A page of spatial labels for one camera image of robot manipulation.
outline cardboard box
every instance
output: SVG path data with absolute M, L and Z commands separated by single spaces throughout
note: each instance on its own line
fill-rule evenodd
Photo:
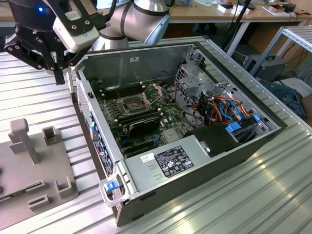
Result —
M 280 5 L 265 6 L 265 8 L 274 13 L 283 12 L 285 10 L 285 8 Z
M 230 13 L 233 9 L 233 4 L 221 4 L 217 9 L 223 13 Z

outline motherboard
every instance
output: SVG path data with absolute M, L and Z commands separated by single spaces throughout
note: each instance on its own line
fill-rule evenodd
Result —
M 100 90 L 98 103 L 124 157 L 179 140 L 197 124 L 177 107 L 173 89 L 162 82 L 147 82 Z

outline metal shelf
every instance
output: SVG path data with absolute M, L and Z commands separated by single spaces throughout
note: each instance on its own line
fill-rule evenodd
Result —
M 294 27 L 281 27 L 277 34 L 274 36 L 268 47 L 265 49 L 261 55 L 259 61 L 255 64 L 253 69 L 250 71 L 251 75 L 255 75 L 261 66 L 264 59 L 269 55 L 271 49 L 277 44 L 281 37 L 285 35 L 293 42 L 304 47 L 310 53 L 312 53 L 312 27 L 310 26 L 294 26 Z

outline blue cable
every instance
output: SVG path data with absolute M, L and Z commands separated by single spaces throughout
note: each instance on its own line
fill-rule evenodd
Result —
M 229 100 L 229 99 L 224 99 L 224 100 L 222 100 L 222 101 L 220 102 L 220 104 L 219 104 L 220 111 L 221 111 L 222 115 L 224 115 L 225 117 L 229 118 L 229 119 L 233 122 L 233 119 L 232 119 L 230 116 L 226 115 L 226 114 L 223 112 L 223 108 L 222 108 L 222 102 L 223 102 L 223 101 L 228 101 L 230 104 L 232 104 L 232 106 L 233 106 L 233 107 L 235 108 L 235 110 L 237 111 L 238 115 L 239 115 L 242 119 L 245 118 L 245 116 L 244 116 L 244 115 L 240 112 L 240 110 L 237 108 L 236 104 L 235 104 L 232 100 Z
M 232 117 L 226 115 L 226 114 L 223 112 L 223 108 L 222 108 L 222 102 L 223 102 L 223 101 L 225 101 L 225 100 L 222 100 L 222 101 L 220 102 L 220 104 L 219 104 L 219 109 L 220 109 L 220 111 L 221 111 L 221 114 L 224 115 L 226 118 L 229 118 L 229 119 L 233 122 Z

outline sticker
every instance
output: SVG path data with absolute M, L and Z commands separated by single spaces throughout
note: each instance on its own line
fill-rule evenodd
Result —
M 139 57 L 131 57 L 130 62 L 138 62 Z
M 147 155 L 141 156 L 141 160 L 142 160 L 143 163 L 148 162 L 148 161 L 151 161 L 151 160 L 153 160 L 153 159 L 155 159 L 153 153 L 149 153 L 149 154 L 147 154 Z
M 167 178 L 175 176 L 194 166 L 180 145 L 155 155 L 155 159 Z
M 77 20 L 77 19 L 80 19 L 81 16 L 79 15 L 78 11 L 70 11 L 70 12 L 67 12 L 65 13 L 65 15 L 67 16 L 67 18 L 69 20 Z
M 98 141 L 94 141 L 93 144 L 94 144 L 94 147 L 95 147 L 95 149 L 99 155 L 99 158 L 101 160 L 101 163 L 104 167 L 106 174 L 108 176 L 111 176 L 113 174 L 112 165 L 110 165 L 110 163 L 109 163 L 108 156 L 105 155 L 105 152 L 101 146 L 101 142 L 98 140 Z

